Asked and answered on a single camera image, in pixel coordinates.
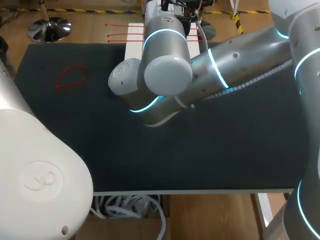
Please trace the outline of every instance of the black table surface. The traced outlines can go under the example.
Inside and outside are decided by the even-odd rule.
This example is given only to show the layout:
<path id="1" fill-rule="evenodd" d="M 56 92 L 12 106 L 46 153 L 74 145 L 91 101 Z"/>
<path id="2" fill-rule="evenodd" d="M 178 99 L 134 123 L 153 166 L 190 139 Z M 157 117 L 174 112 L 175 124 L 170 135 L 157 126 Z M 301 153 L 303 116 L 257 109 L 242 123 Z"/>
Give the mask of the black table surface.
<path id="1" fill-rule="evenodd" d="M 292 67 L 150 128 L 108 89 L 124 54 L 124 44 L 31 44 L 15 78 L 38 119 L 84 160 L 95 192 L 297 185 L 309 138 Z M 88 79 L 56 91 L 74 65 Z M 60 84 L 83 74 L 71 70 Z"/>

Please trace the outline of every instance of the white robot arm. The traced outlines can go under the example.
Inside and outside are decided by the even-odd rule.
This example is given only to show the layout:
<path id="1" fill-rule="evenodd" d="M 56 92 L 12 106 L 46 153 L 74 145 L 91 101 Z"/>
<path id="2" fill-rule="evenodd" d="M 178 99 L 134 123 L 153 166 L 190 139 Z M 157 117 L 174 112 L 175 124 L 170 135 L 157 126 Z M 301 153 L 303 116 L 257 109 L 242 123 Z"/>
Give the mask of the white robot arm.
<path id="1" fill-rule="evenodd" d="M 67 240 L 90 210 L 90 172 L 34 116 L 1 61 L 0 72 L 0 239 Z"/>

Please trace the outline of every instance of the chair base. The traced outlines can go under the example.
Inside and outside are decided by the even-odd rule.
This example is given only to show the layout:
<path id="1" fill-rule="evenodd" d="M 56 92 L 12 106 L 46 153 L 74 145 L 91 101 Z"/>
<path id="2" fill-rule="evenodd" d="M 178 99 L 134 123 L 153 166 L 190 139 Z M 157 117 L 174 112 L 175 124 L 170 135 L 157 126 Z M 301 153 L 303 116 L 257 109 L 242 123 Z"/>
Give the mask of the chair base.
<path id="1" fill-rule="evenodd" d="M 50 17 L 49 21 L 40 19 L 33 23 L 27 35 L 38 43 L 52 43 L 68 36 L 71 32 L 71 23 L 61 17 Z"/>

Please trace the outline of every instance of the glowing blue ring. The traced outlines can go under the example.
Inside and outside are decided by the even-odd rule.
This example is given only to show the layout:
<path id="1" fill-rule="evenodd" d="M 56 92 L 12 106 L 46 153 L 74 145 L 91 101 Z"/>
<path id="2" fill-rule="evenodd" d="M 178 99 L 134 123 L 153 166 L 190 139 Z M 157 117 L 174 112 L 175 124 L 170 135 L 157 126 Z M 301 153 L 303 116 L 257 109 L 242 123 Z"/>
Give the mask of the glowing blue ring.
<path id="1" fill-rule="evenodd" d="M 146 107 L 144 107 L 144 108 L 142 108 L 142 109 L 140 109 L 140 110 L 131 110 L 131 109 L 130 109 L 130 111 L 133 112 L 133 113 L 141 113 L 141 112 L 147 110 L 148 108 L 150 108 L 153 104 L 155 104 L 156 101 L 157 101 L 159 98 L 160 98 L 160 96 L 157 96 L 148 106 L 146 106 Z"/>
<path id="2" fill-rule="evenodd" d="M 215 60 L 214 60 L 214 57 L 212 56 L 212 52 L 211 52 L 210 49 L 208 49 L 208 53 L 209 53 L 209 57 L 210 57 L 211 63 L 212 63 L 212 65 L 213 65 L 213 67 L 214 67 L 214 69 L 215 69 L 215 71 L 216 71 L 216 74 L 218 75 L 221 83 L 223 84 L 223 86 L 224 86 L 226 89 L 229 88 L 228 84 L 226 83 L 226 81 L 224 80 L 224 78 L 221 76 L 221 73 L 220 73 L 220 71 L 219 71 L 219 69 L 218 69 L 218 66 L 217 66 Z"/>
<path id="3" fill-rule="evenodd" d="M 301 181 L 299 183 L 299 186 L 298 186 L 298 192 L 297 192 L 297 199 L 298 199 L 298 206 L 299 206 L 299 210 L 300 210 L 300 213 L 301 213 L 301 216 L 305 222 L 305 224 L 309 227 L 309 229 L 311 230 L 311 232 L 318 238 L 320 239 L 320 235 L 313 229 L 313 227 L 310 225 L 310 223 L 308 222 L 304 212 L 302 211 L 302 207 L 301 207 L 301 204 L 300 204 L 300 185 L 301 185 Z"/>
<path id="4" fill-rule="evenodd" d="M 305 60 L 307 60 L 309 57 L 311 57 L 313 54 L 316 54 L 317 52 L 320 52 L 320 48 L 317 48 L 312 52 L 309 52 L 307 55 L 304 56 L 304 58 L 301 59 L 301 61 L 298 63 L 298 65 L 295 68 L 294 78 L 296 78 L 298 69 L 300 68 L 301 64 L 303 64 Z"/>
<path id="5" fill-rule="evenodd" d="M 178 32 L 178 31 L 176 31 L 176 30 L 173 30 L 173 29 L 167 29 L 167 28 L 165 28 L 165 29 L 160 29 L 160 30 L 157 30 L 157 31 L 154 31 L 153 33 L 151 33 L 151 34 L 146 38 L 146 40 L 144 41 L 143 49 L 145 49 L 146 43 L 147 43 L 147 41 L 149 40 L 149 38 L 151 38 L 153 35 L 155 35 L 155 34 L 157 34 L 157 33 L 167 32 L 167 31 L 168 31 L 168 32 L 173 32 L 173 33 L 179 34 L 185 41 L 187 41 L 186 38 L 185 38 L 185 36 L 183 36 L 180 32 Z"/>
<path id="6" fill-rule="evenodd" d="M 279 31 L 278 31 L 278 34 L 279 34 L 281 37 L 283 37 L 284 39 L 289 39 L 288 36 L 281 34 Z"/>

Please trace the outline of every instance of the red wire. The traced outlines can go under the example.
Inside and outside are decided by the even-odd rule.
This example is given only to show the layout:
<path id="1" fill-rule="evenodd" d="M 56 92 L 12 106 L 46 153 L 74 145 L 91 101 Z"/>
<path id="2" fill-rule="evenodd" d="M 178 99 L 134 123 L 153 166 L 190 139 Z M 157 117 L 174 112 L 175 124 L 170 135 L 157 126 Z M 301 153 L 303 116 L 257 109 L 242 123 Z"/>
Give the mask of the red wire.
<path id="1" fill-rule="evenodd" d="M 64 74 L 66 72 L 68 72 L 69 70 L 72 70 L 72 69 L 83 69 L 84 73 L 85 73 L 84 77 L 82 79 L 80 79 L 79 81 L 76 81 L 76 82 L 73 82 L 73 83 L 70 83 L 70 84 L 59 85 L 59 83 L 60 83 L 62 77 L 64 76 Z M 56 81 L 55 90 L 77 86 L 77 85 L 79 85 L 80 83 L 82 83 L 83 81 L 85 81 L 87 79 L 88 79 L 88 70 L 87 70 L 87 68 L 85 66 L 74 65 L 74 66 L 67 67 L 65 70 L 63 70 L 61 72 L 61 74 L 60 74 L 60 76 L 58 78 L 58 81 Z"/>

